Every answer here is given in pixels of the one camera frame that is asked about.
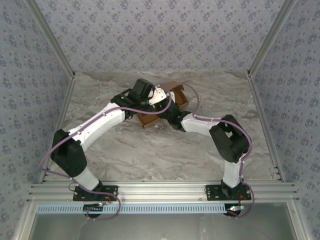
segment purple cable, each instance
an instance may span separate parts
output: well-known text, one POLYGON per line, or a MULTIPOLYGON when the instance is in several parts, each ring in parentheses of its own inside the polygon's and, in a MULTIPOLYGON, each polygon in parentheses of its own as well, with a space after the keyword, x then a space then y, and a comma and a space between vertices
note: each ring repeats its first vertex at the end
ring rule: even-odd
MULTIPOLYGON (((226 121, 226 120, 222 120, 222 119, 214 119, 214 118, 213 118, 213 119, 200 118, 200 117, 196 116, 196 112, 198 111, 199 106, 200 106, 200 98, 199 98, 199 95, 198 95, 197 91, 196 91, 192 86, 190 86, 189 84, 186 84, 185 82, 183 82, 183 83, 178 83, 178 84, 172 86, 169 90, 167 90, 167 93, 169 93, 169 91, 170 91, 171 89, 174 89, 174 88, 176 88, 177 86, 180 86, 180 85, 185 85, 185 86, 191 88, 192 91, 194 92, 195 96, 196 96, 197 105, 196 105, 195 110, 194 110, 193 113, 192 113, 192 114, 194 115, 194 118, 195 118, 195 119, 198 119, 198 120, 201 120, 201 121, 206 121, 206 122, 211 122, 211 121, 212 121, 212 122, 226 123, 226 124, 232 125, 232 126, 234 126, 235 128, 239 129, 239 130, 245 135, 245 137, 248 139, 248 142, 249 142, 249 150, 248 150, 248 152, 246 153, 246 155, 242 158, 242 160, 244 160, 245 158, 247 158, 247 157, 249 156, 249 154, 251 153, 251 151, 252 151, 252 141, 251 141, 249 135, 246 133, 246 131, 243 130, 243 129, 242 129, 241 127, 239 127, 238 125, 236 125, 236 124, 234 124, 233 122, 230 122, 230 121, 226 121)), ((67 179, 71 179, 71 180, 73 180, 74 182, 78 183, 74 178, 70 178, 70 177, 69 177, 68 175, 66 175, 66 174, 59 173, 59 172, 55 172, 55 171, 51 171, 51 170, 49 170, 49 169, 43 168, 43 164, 44 164, 45 160, 50 156, 50 154, 51 154, 54 150, 56 150, 59 146, 61 146, 62 144, 64 144, 66 141, 68 141, 68 140, 70 140, 71 138, 73 138, 74 136, 76 136, 76 135, 78 134, 78 132, 82 132, 84 129, 86 129, 86 128, 89 127, 91 124, 93 124, 94 122, 96 122, 98 119, 102 118, 102 117, 104 116, 104 114, 108 114, 108 113, 110 113, 110 112, 112 112, 112 111, 115 111, 115 110, 127 110, 127 111, 132 111, 132 112, 135 112, 135 113, 141 113, 141 114, 146 114, 146 115, 158 115, 158 114, 162 114, 162 113, 164 113, 164 112, 169 108, 169 106, 170 106, 170 104, 171 104, 171 101, 172 101, 171 94, 169 93, 168 96, 169 96, 169 102, 168 102, 167 106, 166 106, 163 110, 161 110, 161 111, 149 112, 149 111, 142 111, 142 110, 137 110, 137 109, 130 108, 130 107, 121 107, 121 106, 115 107, 115 108, 112 108, 112 109, 109 109, 109 110, 105 111, 104 113, 100 114, 99 116, 97 116, 96 118, 94 118, 93 120, 91 120, 90 122, 88 122, 87 124, 85 124, 83 127, 81 127, 77 132, 69 135, 68 137, 64 138, 64 139, 61 140, 59 143, 57 143, 55 146, 53 146, 52 149, 51 149, 51 150, 42 158, 42 160, 40 161, 39 168, 40 168, 42 171, 46 172, 46 173, 50 173, 50 174, 58 175, 58 176, 61 176, 61 177, 65 177, 65 178, 67 178, 67 179)), ((243 171, 243 162, 241 161, 240 174, 239 174, 240 176, 239 176, 239 177, 241 178, 241 183, 244 184, 244 185, 246 185, 246 186, 248 186, 248 188, 250 189, 250 191, 251 191, 251 193, 252 193, 252 205, 251 205, 250 209, 248 210, 248 212, 246 212, 244 215, 240 216, 239 218, 248 215, 248 214, 251 212, 252 207, 253 207, 253 204, 254 204, 254 202, 255 202, 254 192, 252 191, 252 188, 251 188, 247 183, 244 183, 243 180, 242 180, 242 171, 243 171)), ((79 185, 79 186, 80 186, 83 190, 85 190, 86 192, 88 192, 88 193, 111 196, 111 197, 115 198, 115 199, 119 202, 119 207, 118 207, 118 209, 117 209, 117 211, 116 211, 115 214, 113 214, 113 215, 110 216, 110 217, 97 218, 96 221, 113 219, 113 218, 115 218, 115 217, 119 214, 119 212, 120 212, 120 210, 121 210, 121 201, 120 201, 120 199, 119 199, 116 195, 114 195, 114 194, 112 194, 112 193, 108 193, 108 192, 92 191, 92 190, 89 190, 89 189, 85 188, 85 187, 82 186, 82 185, 79 185)))

